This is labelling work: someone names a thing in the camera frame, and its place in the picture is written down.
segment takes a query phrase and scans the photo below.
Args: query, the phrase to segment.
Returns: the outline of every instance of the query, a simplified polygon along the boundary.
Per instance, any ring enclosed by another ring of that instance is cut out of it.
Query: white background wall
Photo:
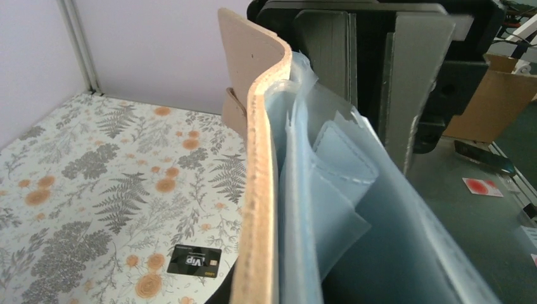
[[[0,1],[0,148],[85,89],[56,1]]]
[[[250,0],[75,0],[102,91],[220,113],[229,86],[217,10]]]

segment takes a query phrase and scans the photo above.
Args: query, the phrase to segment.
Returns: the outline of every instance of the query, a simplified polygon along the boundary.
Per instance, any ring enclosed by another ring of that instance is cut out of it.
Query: black machine
[[[484,74],[484,59],[505,17],[495,0],[254,0],[248,19],[275,32],[309,57],[319,82],[356,106],[384,141],[381,100],[387,35],[397,12],[447,12],[469,24],[450,44],[417,126],[414,153],[434,149],[452,116],[460,115]]]

